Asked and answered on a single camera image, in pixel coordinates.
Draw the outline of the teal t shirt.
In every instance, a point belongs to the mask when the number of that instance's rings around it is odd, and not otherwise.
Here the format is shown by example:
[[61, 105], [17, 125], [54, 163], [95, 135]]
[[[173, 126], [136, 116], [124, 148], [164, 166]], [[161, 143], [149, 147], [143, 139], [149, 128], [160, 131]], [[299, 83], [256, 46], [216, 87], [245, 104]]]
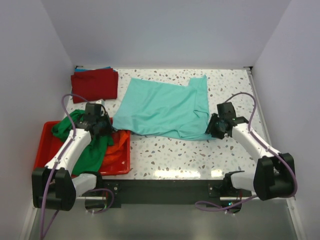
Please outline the teal t shirt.
[[210, 120], [207, 77], [177, 85], [132, 78], [113, 116], [113, 127], [137, 135], [206, 141]]

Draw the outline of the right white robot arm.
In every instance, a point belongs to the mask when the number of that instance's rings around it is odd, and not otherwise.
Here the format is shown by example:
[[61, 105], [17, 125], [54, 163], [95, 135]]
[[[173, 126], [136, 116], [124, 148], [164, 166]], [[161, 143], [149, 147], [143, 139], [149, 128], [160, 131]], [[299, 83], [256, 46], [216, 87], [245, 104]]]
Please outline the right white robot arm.
[[216, 139], [233, 138], [255, 161], [252, 171], [226, 173], [221, 192], [251, 191], [262, 201], [290, 198], [296, 194], [298, 184], [293, 156], [270, 146], [255, 132], [250, 120], [237, 116], [231, 102], [217, 105], [217, 113], [211, 115], [205, 132]]

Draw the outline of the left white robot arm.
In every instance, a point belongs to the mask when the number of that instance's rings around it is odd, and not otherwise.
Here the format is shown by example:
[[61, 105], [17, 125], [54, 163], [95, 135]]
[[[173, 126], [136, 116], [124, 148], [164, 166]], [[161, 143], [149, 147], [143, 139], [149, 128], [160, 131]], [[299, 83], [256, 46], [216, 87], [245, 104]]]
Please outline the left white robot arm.
[[111, 119], [105, 107], [100, 103], [87, 103], [82, 119], [73, 123], [72, 130], [55, 156], [44, 167], [33, 170], [33, 206], [69, 211], [77, 197], [102, 189], [102, 175], [97, 171], [82, 171], [76, 177], [72, 177], [72, 171], [94, 137], [104, 137], [112, 132]]

